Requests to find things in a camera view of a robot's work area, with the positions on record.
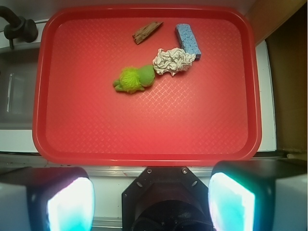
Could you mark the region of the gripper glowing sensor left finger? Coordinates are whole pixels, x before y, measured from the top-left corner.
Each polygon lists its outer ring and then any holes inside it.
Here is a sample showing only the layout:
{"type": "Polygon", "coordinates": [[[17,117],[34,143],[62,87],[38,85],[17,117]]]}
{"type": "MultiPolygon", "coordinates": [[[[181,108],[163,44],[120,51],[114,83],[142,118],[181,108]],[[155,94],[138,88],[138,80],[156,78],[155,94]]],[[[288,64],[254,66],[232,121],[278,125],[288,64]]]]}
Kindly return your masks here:
{"type": "Polygon", "coordinates": [[[24,167],[0,174],[2,231],[90,231],[95,192],[81,167],[24,167]]]}

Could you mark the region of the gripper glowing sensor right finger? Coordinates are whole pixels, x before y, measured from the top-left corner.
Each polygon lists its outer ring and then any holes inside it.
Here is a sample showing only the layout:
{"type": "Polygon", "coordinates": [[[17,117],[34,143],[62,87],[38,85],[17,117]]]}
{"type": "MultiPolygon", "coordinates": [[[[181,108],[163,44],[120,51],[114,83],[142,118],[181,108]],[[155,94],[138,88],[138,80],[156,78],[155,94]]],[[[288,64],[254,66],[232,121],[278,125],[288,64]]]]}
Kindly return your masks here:
{"type": "Polygon", "coordinates": [[[307,162],[220,161],[209,180],[208,206],[217,231],[306,231],[307,162]]]}

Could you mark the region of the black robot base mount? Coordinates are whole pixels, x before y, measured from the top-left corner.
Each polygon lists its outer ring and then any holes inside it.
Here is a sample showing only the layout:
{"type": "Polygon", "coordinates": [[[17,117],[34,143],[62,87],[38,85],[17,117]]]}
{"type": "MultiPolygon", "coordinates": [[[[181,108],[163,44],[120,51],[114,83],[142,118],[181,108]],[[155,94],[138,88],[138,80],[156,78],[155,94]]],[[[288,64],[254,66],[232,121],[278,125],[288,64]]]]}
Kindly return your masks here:
{"type": "Polygon", "coordinates": [[[187,167],[147,167],[122,192],[124,231],[212,231],[208,187],[187,167]]]}

